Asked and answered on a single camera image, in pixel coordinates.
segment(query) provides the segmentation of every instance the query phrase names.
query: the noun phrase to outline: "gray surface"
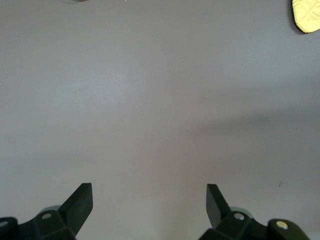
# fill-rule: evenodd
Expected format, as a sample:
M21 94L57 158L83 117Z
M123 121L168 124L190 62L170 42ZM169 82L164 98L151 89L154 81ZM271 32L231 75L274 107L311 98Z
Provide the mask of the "gray surface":
M196 240L216 183L320 239L320 31L289 2L0 1L0 215L92 182L79 240Z

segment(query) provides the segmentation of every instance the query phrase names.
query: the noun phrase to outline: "silver screw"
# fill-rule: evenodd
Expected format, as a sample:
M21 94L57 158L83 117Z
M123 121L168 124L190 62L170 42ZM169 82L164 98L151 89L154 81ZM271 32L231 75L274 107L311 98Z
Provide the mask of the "silver screw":
M275 224L278 226L278 228L281 228L284 230L289 229L288 224L286 224L284 221L276 221Z
M0 222L0 228L4 227L5 225L8 224L8 221L2 221Z
M49 219L49 218L51 218L51 213L44 214L41 219Z
M234 217L235 217L235 219L240 220L240 221L245 220L245 216L243 216L240 212L235 213Z

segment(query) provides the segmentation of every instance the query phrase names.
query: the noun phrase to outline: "yellow pot holder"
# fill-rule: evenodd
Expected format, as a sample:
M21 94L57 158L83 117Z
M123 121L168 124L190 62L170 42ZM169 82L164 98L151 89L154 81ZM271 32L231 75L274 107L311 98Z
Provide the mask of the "yellow pot holder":
M292 0L294 21L304 33L320 29L320 0Z

